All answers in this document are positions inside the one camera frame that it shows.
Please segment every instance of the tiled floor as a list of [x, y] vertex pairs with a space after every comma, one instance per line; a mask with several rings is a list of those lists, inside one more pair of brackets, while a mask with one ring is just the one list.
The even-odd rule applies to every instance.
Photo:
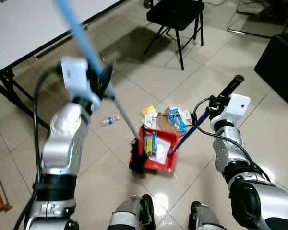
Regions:
[[[242, 74], [245, 82], [236, 93], [252, 98], [248, 114], [239, 124], [242, 138], [253, 159], [288, 192], [288, 104], [253, 70], [268, 40], [226, 32], [237, 3], [228, 0], [218, 7], [206, 5], [205, 44], [190, 43], [185, 48], [185, 71], [180, 70], [175, 55], [173, 31], [156, 42], [147, 56], [143, 55], [158, 26], [145, 19], [147, 10], [141, 0], [118, 7], [91, 24], [87, 33], [107, 62], [115, 59], [113, 85], [137, 127], [145, 107], [152, 104], [158, 111], [168, 106], [192, 110], [199, 100], [218, 94], [234, 75]], [[241, 29], [247, 25], [246, 18], [236, 16], [233, 24]], [[192, 28], [181, 33], [182, 42], [192, 35]], [[32, 93], [38, 75], [64, 55], [81, 56], [74, 41], [38, 61], [32, 57], [20, 64], [14, 70], [16, 80]], [[42, 91], [40, 116], [49, 121], [67, 99], [61, 79], [51, 77]], [[121, 201], [144, 193], [154, 197], [158, 230], [187, 230], [189, 207], [194, 200], [207, 203], [228, 230], [243, 229], [231, 216], [228, 188], [214, 167], [210, 137], [195, 132], [179, 149], [173, 173], [141, 177], [128, 169], [132, 133], [127, 125], [120, 121], [100, 126], [100, 120], [109, 114], [119, 112], [111, 102], [103, 101], [92, 116], [84, 144], [73, 216], [81, 229], [106, 229], [111, 212]], [[0, 95], [0, 178], [9, 203], [14, 205], [13, 210], [0, 214], [0, 229], [12, 229], [32, 192], [36, 170], [32, 124], [31, 118]], [[209, 129], [208, 122], [203, 127]], [[41, 127], [41, 145], [45, 135]]]

